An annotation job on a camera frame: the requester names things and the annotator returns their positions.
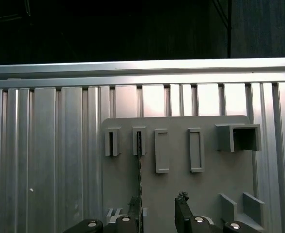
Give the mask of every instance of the gray plastic block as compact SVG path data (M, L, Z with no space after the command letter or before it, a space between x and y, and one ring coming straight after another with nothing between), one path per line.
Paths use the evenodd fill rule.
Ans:
M105 156L117 156L120 154L120 128L105 129Z
M201 128L189 128L190 171L204 172L204 136Z
M235 152L239 150L261 151L260 125L216 125L218 149Z
M158 174L169 172L169 151L167 150L168 136L167 129L154 130L156 173Z
M146 155L146 127L133 127L133 155L137 155L137 132L141 132L142 155Z
M221 202L221 218L225 222L236 221L236 217L238 214L236 202L231 200L228 196L221 193L220 194L220 202Z
M218 149L215 125L249 125L245 116L195 116L156 118L107 119L102 130L120 128L120 153L122 156L102 157L103 203L128 208L132 196L138 195L138 160L133 156L133 127L145 126L146 155L141 157L142 206L148 209L148 233L175 233L174 199L180 191L189 195L188 205L193 214L207 216L221 226L221 202L219 193L225 193L237 206L243 206L242 193L253 195L253 162L249 150L234 154ZM204 171L192 173L198 168L198 150L191 165L189 128L200 128L203 140ZM156 134L156 129L167 133ZM197 134L194 134L196 145ZM169 169L166 174L157 174L156 144L160 147L160 169Z
M109 208L109 209L108 209L108 213L106 214L106 224L109 223L110 218L111 218L113 215L114 215L114 214L113 214L113 208Z
M264 228L264 202L254 196L243 193L244 213Z
M264 203L249 193L242 195L243 212L236 202L225 194L220 194L222 220L240 221L262 232L265 226Z

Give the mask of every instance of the gray pegboard panel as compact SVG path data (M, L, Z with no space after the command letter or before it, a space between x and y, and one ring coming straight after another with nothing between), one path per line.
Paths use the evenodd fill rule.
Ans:
M230 124L249 125L249 120L246 116L105 120L102 132L119 128L122 146L118 156L104 156L111 149L102 148L104 214L109 208L127 211L131 197L138 194L138 161L133 153L133 130L137 128L144 130L142 206L148 208L148 233L176 232L174 199L180 191L188 192L193 214L209 217L217 225L222 224L220 193L236 202L237 213L242 213L243 193L253 195L252 153L218 150L216 125ZM198 134L191 135L195 131L190 129L196 129ZM192 140L196 146L191 149Z

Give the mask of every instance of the screw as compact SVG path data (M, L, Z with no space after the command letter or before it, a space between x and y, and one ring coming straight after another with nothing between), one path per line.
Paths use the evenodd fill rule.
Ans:
M123 222L128 222L128 221L130 221L130 218L126 216L126 217L124 217L124 218L122 219L122 221L123 221Z
M94 226L96 226L96 225L97 225L96 222L90 222L89 225L88 225L88 227L94 227Z
M232 227L233 229L236 229L236 230L240 229L240 226L237 223L231 223L230 227Z
M201 217L196 217L194 220L198 223L204 222L204 219L202 219Z

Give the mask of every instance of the dark ceiling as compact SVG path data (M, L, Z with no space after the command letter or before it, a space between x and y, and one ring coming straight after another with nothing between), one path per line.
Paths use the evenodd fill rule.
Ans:
M0 64L226 58L212 1L0 0ZM231 48L285 56L285 1L233 0Z
M210 7L201 0L29 0L29 7L2 0L0 16L10 17L0 18L0 64L211 58Z

